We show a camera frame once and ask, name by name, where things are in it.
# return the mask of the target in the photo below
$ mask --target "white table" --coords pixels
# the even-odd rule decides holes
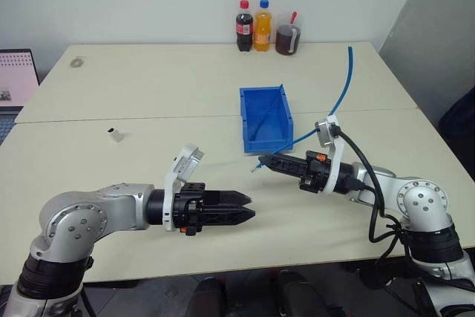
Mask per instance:
[[[325,116],[294,114],[295,137]],[[338,119],[372,164],[441,185],[462,245],[475,245],[475,184],[419,109],[342,111]],[[107,135],[111,126],[126,134],[122,142]],[[0,284],[18,278],[48,199],[121,182],[163,187],[171,161],[187,143],[205,152],[192,180],[247,194],[256,216],[239,226],[205,226],[193,238],[161,226],[114,233],[96,244],[86,281],[374,258],[386,250],[388,241],[367,239],[367,206],[303,192],[296,178],[268,169],[251,174],[257,157],[243,153],[241,127],[239,116],[18,124],[0,146]],[[299,143],[292,154],[322,151],[317,142]],[[344,161],[354,160],[347,148]],[[379,220],[377,232],[387,230],[386,223]]]
[[[74,45],[16,122],[240,114],[240,87],[281,83],[292,113],[328,112],[347,78],[342,111],[416,108],[373,46],[301,44],[294,56],[240,53],[235,45]],[[76,57],[84,64],[72,68]]]

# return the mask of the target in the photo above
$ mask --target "laptop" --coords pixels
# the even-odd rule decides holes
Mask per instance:
[[[15,118],[38,89],[35,62],[29,49],[0,49],[0,144]]]

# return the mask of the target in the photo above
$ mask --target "orange soda bottle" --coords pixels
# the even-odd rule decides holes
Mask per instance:
[[[270,46],[270,21],[272,15],[270,14],[269,1],[261,0],[261,9],[255,14],[255,28],[254,28],[254,49],[256,51],[267,51]]]

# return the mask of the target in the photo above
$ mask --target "blue bottle cap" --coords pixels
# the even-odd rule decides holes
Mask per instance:
[[[259,4],[263,9],[267,9],[269,7],[269,1],[268,0],[261,0],[261,3]]]

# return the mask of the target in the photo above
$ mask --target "white bracket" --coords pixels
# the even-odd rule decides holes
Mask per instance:
[[[188,144],[181,149],[178,157],[175,157],[173,165],[171,165],[171,169],[165,177],[162,221],[167,232],[173,232],[176,229],[173,224],[175,194],[181,190],[182,183],[186,183],[198,167],[203,155],[204,153],[198,150],[197,146]]]
[[[328,157],[332,161],[330,175],[328,176],[327,184],[323,189],[323,192],[327,194],[332,193],[335,188],[338,173],[340,172],[341,157],[343,156],[344,150],[344,140],[341,137],[334,137],[330,133],[330,126],[333,124],[339,125],[336,115],[329,115],[324,120],[315,123],[315,127],[319,129],[317,134],[321,147],[330,147],[330,152],[328,153]]]

